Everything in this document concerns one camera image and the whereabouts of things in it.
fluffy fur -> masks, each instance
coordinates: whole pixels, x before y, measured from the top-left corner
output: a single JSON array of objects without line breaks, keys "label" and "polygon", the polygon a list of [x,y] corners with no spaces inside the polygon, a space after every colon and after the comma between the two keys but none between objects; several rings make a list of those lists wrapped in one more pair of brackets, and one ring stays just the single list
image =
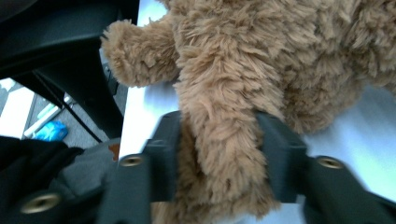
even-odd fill
[{"label": "fluffy fur", "polygon": [[145,27],[118,21],[103,49],[129,86],[178,78],[177,195],[154,223],[213,223],[277,208],[256,111],[295,132],[328,126],[371,83],[396,93],[396,1],[167,0]]}]

plush toy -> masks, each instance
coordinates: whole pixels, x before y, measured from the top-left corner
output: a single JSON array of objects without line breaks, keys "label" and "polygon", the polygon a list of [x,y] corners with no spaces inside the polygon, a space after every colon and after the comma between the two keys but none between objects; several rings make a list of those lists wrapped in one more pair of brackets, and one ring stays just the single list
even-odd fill
[{"label": "plush toy", "polygon": [[118,21],[102,39],[119,82],[177,78],[177,194],[154,204],[154,223],[262,217],[278,207],[255,112],[308,133],[355,103],[366,83],[396,93],[394,0],[162,2],[160,20]]}]

metal rivet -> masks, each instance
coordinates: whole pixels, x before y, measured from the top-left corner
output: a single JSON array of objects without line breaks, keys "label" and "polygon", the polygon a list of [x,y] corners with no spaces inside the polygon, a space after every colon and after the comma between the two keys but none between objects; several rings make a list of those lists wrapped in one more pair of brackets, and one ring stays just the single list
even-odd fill
[{"label": "metal rivet", "polygon": [[46,194],[33,198],[21,208],[24,214],[40,213],[55,207],[61,201],[58,194]]},{"label": "metal rivet", "polygon": [[343,168],[343,164],[341,164],[341,162],[332,158],[319,158],[318,163],[327,168],[332,168],[332,169]]},{"label": "metal rivet", "polygon": [[142,163],[142,161],[143,161],[142,158],[132,156],[132,157],[127,157],[127,158],[123,159],[120,162],[120,165],[121,166],[136,166],[136,165]]}]

wire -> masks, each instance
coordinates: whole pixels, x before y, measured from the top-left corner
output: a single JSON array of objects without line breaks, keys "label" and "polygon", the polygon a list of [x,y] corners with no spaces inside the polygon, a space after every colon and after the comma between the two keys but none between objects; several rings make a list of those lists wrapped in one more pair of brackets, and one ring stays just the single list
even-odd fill
[{"label": "wire", "polygon": [[49,85],[47,85],[47,83],[43,80],[43,78],[40,75],[35,74],[35,77],[41,82],[41,84],[43,84],[43,86],[58,101],[58,103],[61,103],[64,106],[64,108],[66,108],[66,110],[69,111],[69,113],[73,116],[73,118],[75,118],[75,120],[82,126],[82,128],[85,129],[85,131],[87,131],[87,133],[93,139],[96,140],[96,142],[102,143],[102,140],[100,140],[100,138],[93,131],[91,131],[91,129],[84,123],[84,121],[82,121],[82,119],[73,111],[70,105],[68,105],[63,99],[62,100],[59,99],[59,97],[53,92],[52,88]]}]

